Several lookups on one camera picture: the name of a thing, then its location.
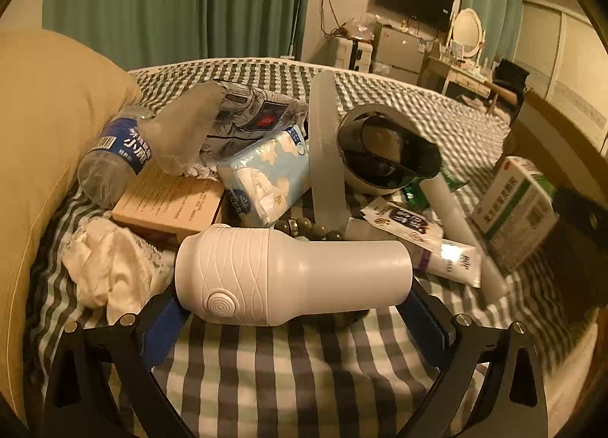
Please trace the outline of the white cloth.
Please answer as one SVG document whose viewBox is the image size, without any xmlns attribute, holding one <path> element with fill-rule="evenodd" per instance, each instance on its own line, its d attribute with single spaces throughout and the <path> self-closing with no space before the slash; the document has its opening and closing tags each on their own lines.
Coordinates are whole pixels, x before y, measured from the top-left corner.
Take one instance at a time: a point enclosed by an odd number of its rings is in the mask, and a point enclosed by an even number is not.
<svg viewBox="0 0 608 438">
<path fill-rule="evenodd" d="M 175 256 L 102 217 L 79 223 L 61 253 L 78 303 L 104 308 L 110 325 L 137 315 L 170 285 Z"/>
</svg>

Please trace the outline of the black white round device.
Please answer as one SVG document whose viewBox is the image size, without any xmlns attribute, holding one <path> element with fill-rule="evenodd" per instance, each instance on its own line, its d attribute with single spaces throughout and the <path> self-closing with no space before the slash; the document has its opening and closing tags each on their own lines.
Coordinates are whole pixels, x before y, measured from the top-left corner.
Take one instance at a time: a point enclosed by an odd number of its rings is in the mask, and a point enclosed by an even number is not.
<svg viewBox="0 0 608 438">
<path fill-rule="evenodd" d="M 442 165 L 439 147 L 408 116 L 384 104 L 360 104 L 347 112 L 338 125 L 337 145 L 346 183 L 374 196 L 433 178 Z"/>
</svg>

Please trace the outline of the translucent plastic strip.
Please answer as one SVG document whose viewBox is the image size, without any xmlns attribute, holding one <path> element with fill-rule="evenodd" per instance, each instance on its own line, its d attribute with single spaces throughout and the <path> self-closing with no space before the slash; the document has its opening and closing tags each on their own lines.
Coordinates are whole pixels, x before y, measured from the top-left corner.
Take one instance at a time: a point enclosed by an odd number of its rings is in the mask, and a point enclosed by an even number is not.
<svg viewBox="0 0 608 438">
<path fill-rule="evenodd" d="M 309 96 L 310 180 L 315 220 L 329 230 L 345 230 L 350 217 L 344 168 L 337 144 L 340 116 L 333 71 L 316 74 Z"/>
</svg>

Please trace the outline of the grey mini fridge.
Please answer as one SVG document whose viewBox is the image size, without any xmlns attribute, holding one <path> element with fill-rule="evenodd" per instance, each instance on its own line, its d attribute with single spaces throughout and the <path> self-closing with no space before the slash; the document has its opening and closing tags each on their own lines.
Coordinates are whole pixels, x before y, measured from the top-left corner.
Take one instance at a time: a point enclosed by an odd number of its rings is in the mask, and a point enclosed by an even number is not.
<svg viewBox="0 0 608 438">
<path fill-rule="evenodd" d="M 425 50 L 419 38 L 376 24 L 372 73 L 416 85 Z"/>
</svg>

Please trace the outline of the clear water bottle blue label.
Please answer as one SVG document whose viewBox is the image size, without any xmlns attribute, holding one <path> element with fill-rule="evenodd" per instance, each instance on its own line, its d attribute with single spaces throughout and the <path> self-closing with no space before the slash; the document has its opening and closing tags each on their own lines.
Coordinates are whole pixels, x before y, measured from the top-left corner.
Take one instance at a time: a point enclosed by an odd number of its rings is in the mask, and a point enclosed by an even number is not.
<svg viewBox="0 0 608 438">
<path fill-rule="evenodd" d="M 106 124 L 77 171 L 79 187 L 96 206 L 112 209 L 129 183 L 152 159 L 138 125 L 154 113 L 142 106 L 121 109 Z"/>
</svg>

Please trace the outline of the oval vanity mirror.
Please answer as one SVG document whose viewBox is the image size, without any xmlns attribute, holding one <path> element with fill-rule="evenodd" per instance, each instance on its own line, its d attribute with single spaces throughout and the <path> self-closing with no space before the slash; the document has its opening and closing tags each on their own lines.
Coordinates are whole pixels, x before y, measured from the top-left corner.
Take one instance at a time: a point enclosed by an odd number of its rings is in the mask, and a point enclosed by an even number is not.
<svg viewBox="0 0 608 438">
<path fill-rule="evenodd" d="M 449 49 L 456 59 L 473 59 L 485 44 L 485 30 L 472 8 L 465 8 L 453 20 Z"/>
</svg>

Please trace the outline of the green white medicine box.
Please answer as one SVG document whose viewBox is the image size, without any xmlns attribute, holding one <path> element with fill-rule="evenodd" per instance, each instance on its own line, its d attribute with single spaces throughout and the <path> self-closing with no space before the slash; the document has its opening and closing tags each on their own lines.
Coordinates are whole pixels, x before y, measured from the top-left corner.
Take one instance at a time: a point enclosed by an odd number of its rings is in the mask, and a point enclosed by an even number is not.
<svg viewBox="0 0 608 438">
<path fill-rule="evenodd" d="M 521 266 L 556 224 L 556 188 L 532 161 L 508 156 L 471 215 L 502 270 Z"/>
</svg>

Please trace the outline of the black chair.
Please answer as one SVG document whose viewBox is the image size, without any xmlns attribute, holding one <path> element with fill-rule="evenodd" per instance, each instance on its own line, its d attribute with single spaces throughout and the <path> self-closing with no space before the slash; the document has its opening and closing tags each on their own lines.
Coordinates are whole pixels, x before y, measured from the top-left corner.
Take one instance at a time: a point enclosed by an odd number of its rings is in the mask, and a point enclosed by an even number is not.
<svg viewBox="0 0 608 438">
<path fill-rule="evenodd" d="M 523 105 L 528 76 L 528 70 L 508 59 L 501 59 L 492 73 L 491 91 L 497 96 L 498 107 L 509 115 L 511 122 Z"/>
</svg>

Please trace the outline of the white cylindrical tube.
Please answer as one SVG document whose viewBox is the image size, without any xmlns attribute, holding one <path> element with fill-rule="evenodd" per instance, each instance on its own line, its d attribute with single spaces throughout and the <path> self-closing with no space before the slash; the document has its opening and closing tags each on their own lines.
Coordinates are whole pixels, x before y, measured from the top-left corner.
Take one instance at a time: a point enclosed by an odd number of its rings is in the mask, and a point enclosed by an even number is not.
<svg viewBox="0 0 608 438">
<path fill-rule="evenodd" d="M 481 254 L 480 288 L 487 304 L 495 303 L 507 294 L 507 284 L 494 260 L 485 251 L 469 226 L 460 203 L 450 192 L 439 172 L 434 178 L 420 182 L 420 189 L 431 208 L 442 221 L 445 235 L 454 242 L 476 247 Z"/>
</svg>

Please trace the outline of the yellow pillow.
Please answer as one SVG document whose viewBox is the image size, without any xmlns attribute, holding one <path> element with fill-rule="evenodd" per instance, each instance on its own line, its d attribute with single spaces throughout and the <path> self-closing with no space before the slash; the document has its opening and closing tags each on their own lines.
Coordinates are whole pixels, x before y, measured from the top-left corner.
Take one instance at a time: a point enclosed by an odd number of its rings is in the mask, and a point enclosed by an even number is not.
<svg viewBox="0 0 608 438">
<path fill-rule="evenodd" d="M 1 395 L 26 417 L 23 336 L 42 233 L 106 122 L 141 98 L 114 62 L 50 30 L 1 35 Z"/>
</svg>

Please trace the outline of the white cream tube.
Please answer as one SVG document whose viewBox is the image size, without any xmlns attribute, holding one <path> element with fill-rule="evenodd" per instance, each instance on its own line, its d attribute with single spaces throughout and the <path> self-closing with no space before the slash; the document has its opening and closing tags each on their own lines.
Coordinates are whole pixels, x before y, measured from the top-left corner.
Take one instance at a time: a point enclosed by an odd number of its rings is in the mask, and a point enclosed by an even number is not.
<svg viewBox="0 0 608 438">
<path fill-rule="evenodd" d="M 481 252 L 474 246 L 444 240 L 439 253 L 407 244 L 412 265 L 435 277 L 479 288 L 481 285 Z"/>
</svg>

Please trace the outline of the white ribbed bottle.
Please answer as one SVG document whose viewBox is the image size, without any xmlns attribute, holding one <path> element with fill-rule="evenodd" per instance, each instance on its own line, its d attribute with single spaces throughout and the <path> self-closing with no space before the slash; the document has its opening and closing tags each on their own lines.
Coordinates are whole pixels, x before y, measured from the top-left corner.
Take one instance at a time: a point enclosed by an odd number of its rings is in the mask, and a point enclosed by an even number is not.
<svg viewBox="0 0 608 438">
<path fill-rule="evenodd" d="M 279 326 L 298 316 L 401 304 L 412 287 L 395 240 L 304 242 L 263 228 L 214 224 L 176 255 L 180 304 L 209 323 Z"/>
</svg>

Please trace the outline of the brown cardboard book box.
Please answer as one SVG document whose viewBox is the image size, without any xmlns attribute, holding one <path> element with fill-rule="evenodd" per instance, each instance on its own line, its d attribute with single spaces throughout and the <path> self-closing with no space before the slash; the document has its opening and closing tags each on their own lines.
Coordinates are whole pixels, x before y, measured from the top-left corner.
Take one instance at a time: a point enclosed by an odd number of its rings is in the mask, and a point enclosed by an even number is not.
<svg viewBox="0 0 608 438">
<path fill-rule="evenodd" d="M 171 176 L 149 163 L 128 185 L 111 216 L 127 226 L 184 239 L 214 222 L 224 192 L 216 180 Z"/>
</svg>

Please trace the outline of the floral patterned plastic bag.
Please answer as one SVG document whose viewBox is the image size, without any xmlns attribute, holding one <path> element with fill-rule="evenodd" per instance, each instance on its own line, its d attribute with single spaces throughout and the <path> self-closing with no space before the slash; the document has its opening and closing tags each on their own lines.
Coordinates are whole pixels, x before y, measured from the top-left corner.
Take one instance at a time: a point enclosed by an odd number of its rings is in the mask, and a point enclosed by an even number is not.
<svg viewBox="0 0 608 438">
<path fill-rule="evenodd" d="M 223 88 L 223 101 L 199 158 L 185 173 L 199 179 L 215 179 L 220 161 L 238 153 L 271 133 L 288 126 L 304 126 L 308 104 L 289 95 L 250 85 L 214 79 Z"/>
</svg>

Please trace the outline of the blue floral tissue pack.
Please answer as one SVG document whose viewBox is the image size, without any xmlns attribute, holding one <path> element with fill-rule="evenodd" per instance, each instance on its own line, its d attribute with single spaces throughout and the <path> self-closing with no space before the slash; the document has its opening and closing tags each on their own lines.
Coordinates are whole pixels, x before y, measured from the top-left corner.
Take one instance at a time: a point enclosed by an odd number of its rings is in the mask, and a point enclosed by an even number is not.
<svg viewBox="0 0 608 438">
<path fill-rule="evenodd" d="M 309 151 L 300 126 L 288 126 L 217 165 L 246 227 L 276 222 L 310 188 Z"/>
</svg>

